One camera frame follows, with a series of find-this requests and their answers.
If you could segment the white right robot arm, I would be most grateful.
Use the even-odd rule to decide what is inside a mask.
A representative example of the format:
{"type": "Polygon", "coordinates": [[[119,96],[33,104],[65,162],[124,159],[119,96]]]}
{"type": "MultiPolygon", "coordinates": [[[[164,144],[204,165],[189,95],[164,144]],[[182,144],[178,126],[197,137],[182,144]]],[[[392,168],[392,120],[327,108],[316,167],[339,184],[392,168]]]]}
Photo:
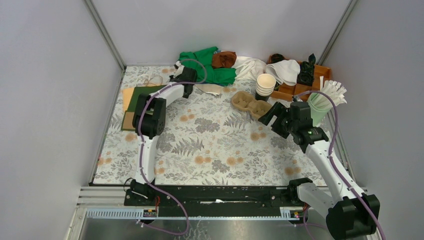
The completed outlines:
{"type": "Polygon", "coordinates": [[[287,201],[293,206],[302,203],[312,207],[326,222],[327,229],[335,240],[346,240],[374,234],[378,225],[375,220],[380,211],[380,201],[368,195],[347,173],[333,146],[320,127],[313,126],[311,109],[306,102],[292,102],[290,107],[275,103],[258,120],[271,125],[273,132],[283,138],[292,136],[293,141],[314,163],[325,181],[329,194],[307,177],[291,180],[287,201]]]}

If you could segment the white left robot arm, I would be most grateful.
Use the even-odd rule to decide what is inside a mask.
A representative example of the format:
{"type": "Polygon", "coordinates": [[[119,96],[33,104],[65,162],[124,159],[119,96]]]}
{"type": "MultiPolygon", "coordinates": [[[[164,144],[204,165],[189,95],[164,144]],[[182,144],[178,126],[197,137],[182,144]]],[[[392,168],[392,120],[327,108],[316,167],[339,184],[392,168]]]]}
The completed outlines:
{"type": "Polygon", "coordinates": [[[151,184],[155,180],[156,145],[166,126],[167,106],[179,98],[187,99],[197,78],[196,70],[181,66],[168,84],[138,96],[132,120],[138,136],[137,182],[151,184]]]}

